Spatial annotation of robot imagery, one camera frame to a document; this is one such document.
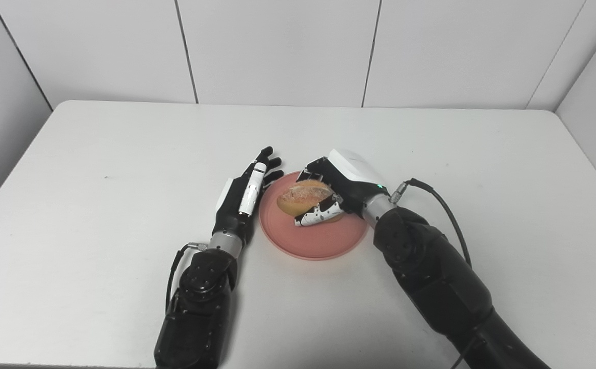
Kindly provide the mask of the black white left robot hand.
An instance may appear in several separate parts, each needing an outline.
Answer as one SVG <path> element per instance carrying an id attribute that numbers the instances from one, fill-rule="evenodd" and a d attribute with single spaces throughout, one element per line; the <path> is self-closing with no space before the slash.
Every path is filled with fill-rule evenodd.
<path id="1" fill-rule="evenodd" d="M 272 157 L 272 146 L 265 147 L 239 177 L 224 188 L 224 196 L 216 211 L 212 234 L 227 233 L 239 237 L 247 245 L 254 233 L 252 217 L 268 187 L 284 176 L 279 170 L 280 157 Z"/>

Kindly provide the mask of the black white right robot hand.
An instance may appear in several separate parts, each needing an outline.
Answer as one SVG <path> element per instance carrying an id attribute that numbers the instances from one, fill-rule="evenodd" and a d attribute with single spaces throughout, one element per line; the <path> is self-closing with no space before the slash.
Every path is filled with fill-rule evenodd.
<path id="1" fill-rule="evenodd" d="M 333 149 L 328 156 L 305 166 L 297 178 L 319 180 L 333 194 L 295 217 L 295 225 L 309 227 L 352 213 L 375 229 L 379 219 L 396 206 L 378 173 L 362 157 L 350 150 Z"/>

